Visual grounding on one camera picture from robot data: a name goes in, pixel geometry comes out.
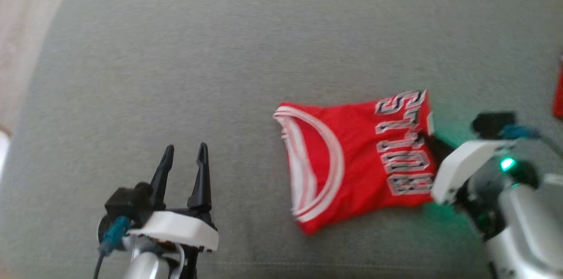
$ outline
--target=black cable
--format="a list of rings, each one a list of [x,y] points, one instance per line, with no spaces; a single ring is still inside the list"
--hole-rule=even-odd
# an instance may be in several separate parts
[[[98,275],[100,275],[100,268],[102,267],[102,261],[104,261],[104,253],[100,252],[98,263],[96,263],[96,270],[94,270],[94,279],[98,279]]]
[[[559,147],[559,145],[557,145],[557,143],[552,140],[549,137],[545,137],[543,135],[541,135],[539,137],[539,140],[541,140],[545,145],[547,145],[547,147],[549,147],[555,154],[557,154],[559,157],[561,157],[563,159],[563,149],[561,149],[561,147]]]

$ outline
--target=red jersey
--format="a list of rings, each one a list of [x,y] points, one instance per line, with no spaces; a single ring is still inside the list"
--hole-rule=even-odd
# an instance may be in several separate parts
[[[388,206],[431,201],[436,166],[427,91],[321,108],[282,103],[293,214],[310,235],[324,225]]]

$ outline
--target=robotic arm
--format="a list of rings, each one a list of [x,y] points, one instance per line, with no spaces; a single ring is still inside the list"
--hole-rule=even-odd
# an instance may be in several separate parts
[[[98,227],[100,260],[113,249],[131,251],[125,279],[196,279],[199,253],[217,250],[219,233],[211,221],[211,183],[207,145],[201,143],[198,171],[187,207],[164,202],[174,146],[166,147],[151,183],[120,187],[105,203]]]
[[[481,139],[452,148],[442,160],[434,201],[467,214],[494,278],[563,278],[561,221],[537,195],[545,183],[531,163],[507,157],[515,138],[539,133],[516,126],[512,113],[480,114],[473,129]],[[495,170],[484,168],[488,162],[498,164]]]

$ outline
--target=red object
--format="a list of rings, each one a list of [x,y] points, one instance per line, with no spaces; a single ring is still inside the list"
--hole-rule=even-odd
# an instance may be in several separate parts
[[[553,115],[563,118],[563,54],[559,59],[559,82],[553,99]]]
[[[431,201],[436,165],[427,91],[321,108],[282,103],[293,214],[304,233],[374,209]]]

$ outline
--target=red cloth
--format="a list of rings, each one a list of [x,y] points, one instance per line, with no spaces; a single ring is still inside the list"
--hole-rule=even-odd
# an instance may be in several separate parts
[[[388,206],[431,201],[436,165],[426,91],[321,108],[282,103],[293,214],[304,233]]]

